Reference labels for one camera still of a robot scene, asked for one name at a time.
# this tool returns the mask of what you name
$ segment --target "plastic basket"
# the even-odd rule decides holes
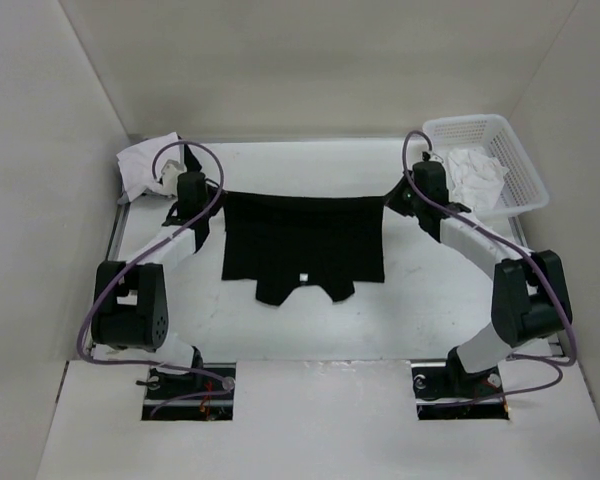
[[[500,115],[467,115],[430,120],[423,126],[440,155],[452,148],[483,147],[509,169],[493,210],[476,210],[480,218],[515,217],[545,207],[549,194],[507,119]]]

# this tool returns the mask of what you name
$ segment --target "white wall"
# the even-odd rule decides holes
[[[127,139],[56,0],[0,0],[0,479],[35,478]]]
[[[552,194],[527,238],[563,257],[600,415],[600,0],[580,0],[511,122]]]
[[[576,0],[61,0],[130,133],[389,135],[508,116]]]

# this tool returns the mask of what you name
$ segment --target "white crumpled cloth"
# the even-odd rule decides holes
[[[495,157],[489,157],[482,147],[454,148],[444,161],[452,180],[450,197],[473,211],[493,210],[509,173]]]
[[[175,174],[184,171],[180,154],[180,147],[172,147],[158,159],[156,164],[156,175],[158,179],[169,177],[170,181],[159,183],[153,178],[151,164],[156,153],[170,143],[178,140],[178,134],[172,132],[162,137],[151,138],[144,142],[132,145],[118,153],[118,166],[122,175],[124,193],[118,203],[133,202],[146,190],[159,195],[171,196],[175,194]]]

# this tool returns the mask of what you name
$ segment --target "white floor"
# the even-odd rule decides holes
[[[555,372],[501,366],[506,389]],[[72,362],[38,480],[600,480],[577,367],[511,420],[418,421],[407,362],[239,362],[230,422],[140,421],[142,367]]]

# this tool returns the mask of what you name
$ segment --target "black cloth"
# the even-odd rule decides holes
[[[334,302],[353,282],[384,282],[383,197],[303,198],[227,192],[223,280],[256,280],[256,299],[281,305],[301,285]]]
[[[191,150],[191,145],[185,145],[184,148],[184,166],[187,169],[187,172],[201,172],[202,165],[198,161],[198,158],[193,154]]]

